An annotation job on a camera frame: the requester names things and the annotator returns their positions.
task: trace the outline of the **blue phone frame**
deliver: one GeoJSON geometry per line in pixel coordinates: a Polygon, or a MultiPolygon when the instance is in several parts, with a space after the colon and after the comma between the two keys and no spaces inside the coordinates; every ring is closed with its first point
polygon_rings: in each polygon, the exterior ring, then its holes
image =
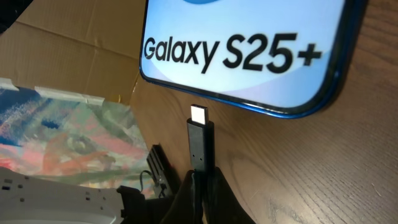
{"type": "Polygon", "coordinates": [[[308,103],[296,108],[276,108],[258,102],[235,98],[233,96],[221,95],[211,91],[147,77],[142,71],[141,62],[142,51],[144,50],[144,35],[149,1],[150,0],[146,0],[144,26],[142,28],[141,51],[139,57],[139,71],[144,80],[174,90],[285,119],[303,118],[305,116],[314,114],[322,108],[325,108],[327,105],[330,105],[334,99],[337,98],[340,90],[343,87],[346,72],[351,62],[355,43],[358,38],[364,13],[366,11],[366,6],[368,5],[368,0],[346,0],[336,33],[335,42],[333,44],[327,75],[320,90],[314,96],[314,98],[308,103]],[[250,106],[247,103],[251,105],[260,105],[263,108],[250,106]]]}

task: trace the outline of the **colorful painting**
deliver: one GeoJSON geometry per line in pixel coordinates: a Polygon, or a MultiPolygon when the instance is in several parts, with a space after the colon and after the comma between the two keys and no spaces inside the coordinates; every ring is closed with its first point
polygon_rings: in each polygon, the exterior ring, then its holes
{"type": "MultiPolygon", "coordinates": [[[[140,189],[146,144],[130,108],[42,98],[0,89],[0,166],[24,175],[94,188],[140,189]]],[[[143,194],[153,196],[144,176],[143,194]]]]}

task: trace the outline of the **smartphone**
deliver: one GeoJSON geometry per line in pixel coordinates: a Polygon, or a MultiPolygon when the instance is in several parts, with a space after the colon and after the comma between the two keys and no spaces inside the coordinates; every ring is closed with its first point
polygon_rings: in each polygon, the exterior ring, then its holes
{"type": "Polygon", "coordinates": [[[147,0],[141,75],[241,108],[301,118],[339,92],[366,5],[364,0],[147,0]]]}

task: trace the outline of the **brown wood surface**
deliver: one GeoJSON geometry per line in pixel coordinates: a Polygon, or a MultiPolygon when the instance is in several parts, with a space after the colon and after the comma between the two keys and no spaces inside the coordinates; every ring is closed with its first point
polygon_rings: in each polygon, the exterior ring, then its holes
{"type": "Polygon", "coordinates": [[[139,79],[131,106],[150,146],[190,169],[190,105],[210,109],[216,164],[256,223],[398,223],[398,1],[370,1],[340,97],[284,120],[139,79]]]}

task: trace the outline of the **plus sign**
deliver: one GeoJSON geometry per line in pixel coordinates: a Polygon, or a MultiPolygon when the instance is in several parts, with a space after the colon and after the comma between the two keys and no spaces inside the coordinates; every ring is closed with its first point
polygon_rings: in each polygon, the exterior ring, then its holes
{"type": "Polygon", "coordinates": [[[321,58],[322,52],[315,51],[315,44],[309,44],[308,49],[305,52],[299,52],[299,58],[305,58],[304,66],[311,66],[312,59],[321,58]]]}

